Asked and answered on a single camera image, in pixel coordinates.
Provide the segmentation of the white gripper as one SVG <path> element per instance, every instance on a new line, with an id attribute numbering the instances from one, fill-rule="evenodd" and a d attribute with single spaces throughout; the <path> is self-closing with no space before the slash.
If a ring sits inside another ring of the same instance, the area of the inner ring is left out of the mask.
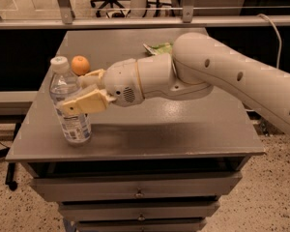
<path id="1" fill-rule="evenodd" d="M 59 102 L 65 115 L 103 112 L 112 102 L 128 107 L 144 101 L 135 59 L 114 63 L 107 70 L 88 72 L 78 80 L 84 89 Z"/>

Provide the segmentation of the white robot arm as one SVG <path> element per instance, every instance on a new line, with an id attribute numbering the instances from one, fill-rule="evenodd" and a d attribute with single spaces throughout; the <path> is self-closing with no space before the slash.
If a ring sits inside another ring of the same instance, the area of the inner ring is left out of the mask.
<path id="1" fill-rule="evenodd" d="M 201 33 L 180 36 L 170 53 L 117 62 L 79 81 L 82 90 L 59 103 L 65 114 L 97 113 L 110 103 L 127 107 L 155 97 L 200 99 L 217 86 L 290 136 L 290 73 Z"/>

